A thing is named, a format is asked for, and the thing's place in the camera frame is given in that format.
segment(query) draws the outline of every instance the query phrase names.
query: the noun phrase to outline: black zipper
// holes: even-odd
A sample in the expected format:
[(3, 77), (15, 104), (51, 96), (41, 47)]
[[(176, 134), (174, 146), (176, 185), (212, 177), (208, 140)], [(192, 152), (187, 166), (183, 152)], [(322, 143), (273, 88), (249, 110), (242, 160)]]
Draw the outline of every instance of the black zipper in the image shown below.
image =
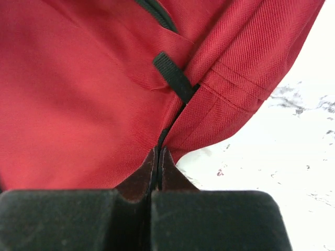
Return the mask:
[(162, 27), (178, 33), (169, 13), (165, 11), (157, 0), (135, 0), (135, 2), (149, 12)]

